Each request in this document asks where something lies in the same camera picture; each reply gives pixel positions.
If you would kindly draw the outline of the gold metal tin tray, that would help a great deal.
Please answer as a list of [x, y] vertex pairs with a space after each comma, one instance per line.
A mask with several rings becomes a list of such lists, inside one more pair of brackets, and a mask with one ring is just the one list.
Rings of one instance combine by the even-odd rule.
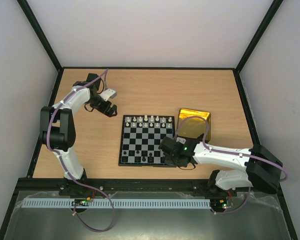
[[207, 125], [204, 120], [198, 117], [202, 117], [208, 122], [209, 130], [205, 137], [205, 142], [208, 143], [211, 140], [212, 130], [212, 115], [209, 111], [181, 108], [178, 114], [176, 136], [179, 138], [202, 140]]

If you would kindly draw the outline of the black white chessboard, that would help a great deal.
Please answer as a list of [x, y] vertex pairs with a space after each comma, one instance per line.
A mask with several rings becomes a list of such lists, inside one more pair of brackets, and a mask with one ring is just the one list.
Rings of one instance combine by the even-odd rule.
[[[165, 162], [161, 162], [164, 153], [159, 149], [161, 141], [165, 137], [173, 138], [175, 135], [175, 117], [170, 115], [148, 115], [148, 122], [144, 121], [145, 115], [124, 115], [122, 117], [122, 130], [119, 149], [119, 166], [151, 166], [151, 167], [172, 167]], [[134, 155], [129, 155], [129, 151], [134, 151]], [[147, 155], [142, 155], [142, 151], [147, 151]], [[155, 151], [160, 152], [160, 156], [155, 156]], [[148, 162], [148, 157], [153, 157], [153, 162]], [[140, 157], [140, 162], [135, 162], [135, 157]], [[142, 157], [146, 157], [146, 162], [142, 162]]]

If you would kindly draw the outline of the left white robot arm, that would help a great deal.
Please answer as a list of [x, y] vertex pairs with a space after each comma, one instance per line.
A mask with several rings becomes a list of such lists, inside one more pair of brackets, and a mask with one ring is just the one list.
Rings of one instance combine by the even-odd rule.
[[97, 110], [109, 118], [118, 114], [117, 106], [110, 102], [117, 92], [107, 87], [107, 73], [106, 69], [101, 75], [88, 74], [85, 81], [76, 81], [63, 99], [40, 110], [39, 139], [57, 157], [68, 180], [79, 181], [86, 174], [74, 148], [76, 112], [90, 106], [90, 112]]

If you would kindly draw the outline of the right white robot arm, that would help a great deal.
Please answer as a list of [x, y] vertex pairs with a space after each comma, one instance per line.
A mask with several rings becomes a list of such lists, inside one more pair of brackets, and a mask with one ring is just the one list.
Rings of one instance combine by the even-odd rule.
[[194, 138], [166, 136], [158, 148], [177, 167], [213, 164], [228, 168], [227, 171], [217, 169], [210, 175], [208, 191], [214, 196], [244, 187], [253, 187], [266, 194], [278, 192], [283, 164], [260, 144], [252, 148], [227, 148]]

